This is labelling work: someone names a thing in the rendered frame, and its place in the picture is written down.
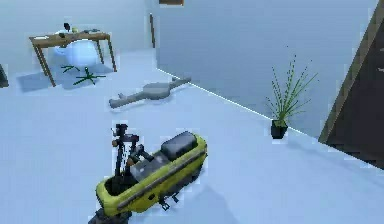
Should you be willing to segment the yellow scooter with grey seat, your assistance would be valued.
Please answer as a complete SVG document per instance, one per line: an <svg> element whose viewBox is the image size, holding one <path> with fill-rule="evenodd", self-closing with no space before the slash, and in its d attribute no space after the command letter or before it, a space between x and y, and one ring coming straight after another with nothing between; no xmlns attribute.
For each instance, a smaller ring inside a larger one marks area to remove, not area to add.
<svg viewBox="0 0 384 224"><path fill-rule="evenodd" d="M200 175L208 156L206 141L184 131L162 143L152 154L145 151L139 137L118 124L112 130L112 146L118 151L114 175L95 189L100 208L88 224L128 224L134 212L142 213L155 204L169 208L184 187Z"/></svg>

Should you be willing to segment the green house plant black pot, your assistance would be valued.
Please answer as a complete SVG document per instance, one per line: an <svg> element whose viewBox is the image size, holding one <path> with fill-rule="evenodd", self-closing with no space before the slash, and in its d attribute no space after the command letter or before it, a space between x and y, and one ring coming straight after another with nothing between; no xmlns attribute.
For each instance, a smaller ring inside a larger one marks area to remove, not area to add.
<svg viewBox="0 0 384 224"><path fill-rule="evenodd" d="M284 83L279 82L276 69L272 68L271 87L274 99L266 97L266 106L273 115L270 126L273 139L283 139L289 128L290 118L304 112L302 107L308 104L310 99L301 101L300 97L318 76L317 73L310 75L307 66L297 73L296 60L297 55L294 55L289 61Z"/></svg>

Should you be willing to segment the white office chair green base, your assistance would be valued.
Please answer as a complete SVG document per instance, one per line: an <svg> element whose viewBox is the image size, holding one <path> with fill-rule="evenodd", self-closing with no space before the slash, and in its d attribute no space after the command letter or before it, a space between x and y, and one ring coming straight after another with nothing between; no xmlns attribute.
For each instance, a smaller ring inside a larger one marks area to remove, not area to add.
<svg viewBox="0 0 384 224"><path fill-rule="evenodd" d="M76 81L73 86L78 86L90 81L95 85L95 80L104 78L104 75L95 75L91 69L103 63L100 58L97 42L89 38L78 39L77 33L70 33L62 30L58 32L60 37L68 37L72 34L72 39L68 44L60 44L54 47L54 53L60 60L59 67L63 74L75 75Z"/></svg>

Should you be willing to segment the brown wooden table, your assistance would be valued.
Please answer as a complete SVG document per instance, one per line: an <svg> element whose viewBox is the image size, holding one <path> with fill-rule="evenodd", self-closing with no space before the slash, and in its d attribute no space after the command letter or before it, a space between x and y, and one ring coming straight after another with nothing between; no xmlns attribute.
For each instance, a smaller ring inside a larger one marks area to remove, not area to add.
<svg viewBox="0 0 384 224"><path fill-rule="evenodd" d="M53 87L56 86L56 83L53 79L53 76L51 74L51 71L49 69L49 66L47 64L47 61L43 54L44 48L50 48L50 47L56 47L56 46L67 46L71 42L82 40L82 39L88 39L96 43L98 52L101 52L100 47L100 41L106 40L108 43L109 53L111 56L113 71L117 71L116 63L115 63L115 57L113 52L113 46L111 42L111 36L108 33L104 32L96 32L96 33L65 33L63 37L61 37L59 34L48 34L45 38L42 38L41 36L31 36L29 40L31 41L32 47L36 53L37 59L40 63L40 66L42 68L42 71L45 76L49 77L50 83ZM104 62L103 55L99 54L101 62Z"/></svg>

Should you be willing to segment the dark furniture edge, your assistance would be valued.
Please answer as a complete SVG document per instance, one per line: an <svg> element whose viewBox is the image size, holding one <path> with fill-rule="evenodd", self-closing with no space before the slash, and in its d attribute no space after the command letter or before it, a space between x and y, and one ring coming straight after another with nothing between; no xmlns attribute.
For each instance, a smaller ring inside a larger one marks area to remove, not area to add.
<svg viewBox="0 0 384 224"><path fill-rule="evenodd" d="M9 82L4 71L3 66L0 64L0 88L5 88L9 86Z"/></svg>

